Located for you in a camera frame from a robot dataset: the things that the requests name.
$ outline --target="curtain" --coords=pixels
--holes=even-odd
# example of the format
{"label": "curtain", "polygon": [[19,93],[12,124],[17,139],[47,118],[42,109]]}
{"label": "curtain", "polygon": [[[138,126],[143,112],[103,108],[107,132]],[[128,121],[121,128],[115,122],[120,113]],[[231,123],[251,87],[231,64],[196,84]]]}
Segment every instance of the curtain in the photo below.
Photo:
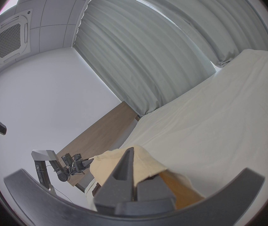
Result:
{"label": "curtain", "polygon": [[169,19],[218,67],[244,49],[268,51],[268,32],[246,0],[144,0]]}
{"label": "curtain", "polygon": [[140,116],[215,73],[209,58],[186,33],[136,0],[91,0],[74,47]]}

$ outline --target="white sheet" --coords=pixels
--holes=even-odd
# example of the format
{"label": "white sheet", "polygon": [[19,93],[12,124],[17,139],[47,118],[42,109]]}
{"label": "white sheet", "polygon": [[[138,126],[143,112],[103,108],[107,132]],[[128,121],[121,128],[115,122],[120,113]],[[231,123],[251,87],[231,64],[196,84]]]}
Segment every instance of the white sheet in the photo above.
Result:
{"label": "white sheet", "polygon": [[209,196],[246,167],[265,176],[245,225],[268,199],[268,52],[245,50],[221,71],[142,117],[122,147],[141,145]]}

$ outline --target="air conditioner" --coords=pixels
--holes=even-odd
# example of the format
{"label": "air conditioner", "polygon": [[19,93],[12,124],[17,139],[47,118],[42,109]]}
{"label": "air conditioner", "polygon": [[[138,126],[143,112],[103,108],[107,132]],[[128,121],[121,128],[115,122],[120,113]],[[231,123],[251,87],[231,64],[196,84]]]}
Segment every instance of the air conditioner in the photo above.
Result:
{"label": "air conditioner", "polygon": [[32,9],[28,9],[0,23],[0,69],[30,52],[31,15]]}

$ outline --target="white wall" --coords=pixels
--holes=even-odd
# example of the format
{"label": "white wall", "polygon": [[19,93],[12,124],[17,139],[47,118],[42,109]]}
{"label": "white wall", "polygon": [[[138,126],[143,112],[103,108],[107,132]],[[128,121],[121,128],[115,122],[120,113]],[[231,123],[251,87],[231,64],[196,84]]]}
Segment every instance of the white wall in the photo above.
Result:
{"label": "white wall", "polygon": [[[0,121],[7,126],[7,134],[0,135],[0,191],[19,215],[23,214],[3,178],[23,168],[38,180],[33,149],[59,152],[119,103],[73,48],[23,59],[0,73]],[[60,182],[51,169],[54,187],[73,203],[87,207],[85,195]]]}

